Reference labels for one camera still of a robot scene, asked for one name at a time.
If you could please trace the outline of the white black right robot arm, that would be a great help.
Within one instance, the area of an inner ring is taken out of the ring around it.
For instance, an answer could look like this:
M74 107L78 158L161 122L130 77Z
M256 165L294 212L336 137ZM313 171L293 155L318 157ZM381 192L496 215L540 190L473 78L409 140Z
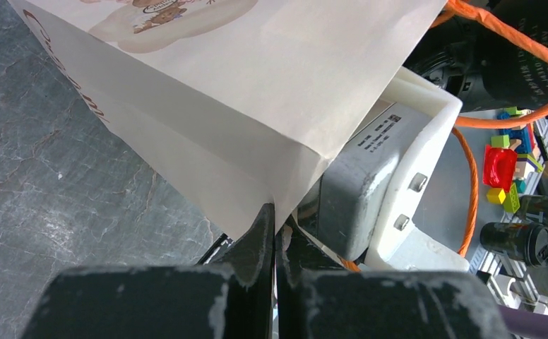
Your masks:
M548 47L548 1L491 1L505 24ZM548 63L473 20L429 30L403 66L458 97L464 112L548 103Z

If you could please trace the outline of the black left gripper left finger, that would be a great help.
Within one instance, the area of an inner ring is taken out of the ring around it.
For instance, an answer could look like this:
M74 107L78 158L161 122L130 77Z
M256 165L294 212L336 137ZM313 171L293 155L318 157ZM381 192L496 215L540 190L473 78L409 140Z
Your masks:
M264 204L249 230L210 267L211 338L270 338L273 325L275 206Z

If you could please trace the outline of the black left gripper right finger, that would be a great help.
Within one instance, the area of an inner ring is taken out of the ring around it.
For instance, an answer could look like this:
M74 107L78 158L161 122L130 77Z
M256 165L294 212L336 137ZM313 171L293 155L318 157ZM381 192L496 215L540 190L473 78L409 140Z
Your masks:
M345 272L295 220L286 220L276 235L276 279L280 338L313 338L313 321L321 313L314 285L321 272Z

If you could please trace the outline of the paper takeout bag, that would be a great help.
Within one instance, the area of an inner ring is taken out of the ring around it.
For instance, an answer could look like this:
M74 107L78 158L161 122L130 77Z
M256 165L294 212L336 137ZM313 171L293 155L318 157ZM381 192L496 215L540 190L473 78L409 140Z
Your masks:
M548 48L464 1L12 1L105 126L233 239L264 203L280 228L377 100L430 122L388 170L366 264L455 270L411 218L461 103L403 67L442 10L548 62ZM548 105L525 118L548 115Z

